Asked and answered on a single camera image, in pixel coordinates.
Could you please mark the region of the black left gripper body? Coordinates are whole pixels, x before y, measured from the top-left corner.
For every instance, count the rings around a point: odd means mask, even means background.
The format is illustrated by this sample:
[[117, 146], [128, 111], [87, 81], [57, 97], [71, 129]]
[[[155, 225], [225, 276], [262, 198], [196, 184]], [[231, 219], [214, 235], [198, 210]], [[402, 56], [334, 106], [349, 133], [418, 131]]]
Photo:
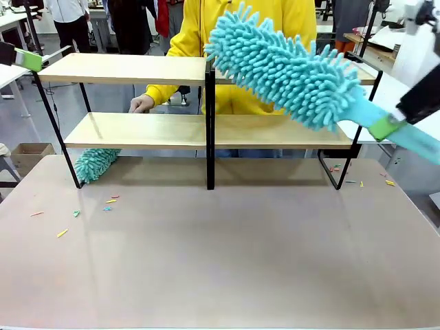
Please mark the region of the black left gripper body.
[[3, 65], [12, 65], [15, 63], [17, 53], [13, 44], [0, 42], [0, 63]]

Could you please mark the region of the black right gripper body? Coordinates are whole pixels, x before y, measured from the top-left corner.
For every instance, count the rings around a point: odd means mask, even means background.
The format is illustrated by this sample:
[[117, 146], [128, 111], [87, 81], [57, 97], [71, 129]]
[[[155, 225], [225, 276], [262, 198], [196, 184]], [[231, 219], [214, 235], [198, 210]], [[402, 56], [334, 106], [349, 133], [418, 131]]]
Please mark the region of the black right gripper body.
[[439, 110], [439, 77], [440, 67], [434, 67], [400, 98], [397, 108], [407, 123], [416, 124]]

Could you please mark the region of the person right hand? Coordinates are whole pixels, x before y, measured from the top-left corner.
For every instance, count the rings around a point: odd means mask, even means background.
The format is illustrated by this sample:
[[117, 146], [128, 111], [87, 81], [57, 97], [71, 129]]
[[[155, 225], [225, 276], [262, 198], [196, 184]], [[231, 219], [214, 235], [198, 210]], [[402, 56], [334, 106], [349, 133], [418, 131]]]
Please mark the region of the person right hand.
[[131, 100], [129, 113], [149, 113], [154, 106], [154, 99], [143, 94]]

